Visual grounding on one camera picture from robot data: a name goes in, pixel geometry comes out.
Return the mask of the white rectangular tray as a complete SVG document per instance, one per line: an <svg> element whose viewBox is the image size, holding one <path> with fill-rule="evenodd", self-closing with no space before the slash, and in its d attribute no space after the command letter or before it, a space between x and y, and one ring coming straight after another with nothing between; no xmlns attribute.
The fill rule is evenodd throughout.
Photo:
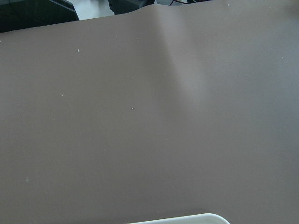
<svg viewBox="0 0 299 224"><path fill-rule="evenodd" d="M142 221L132 224L229 224L229 222L219 215L213 213L204 213L182 217Z"/></svg>

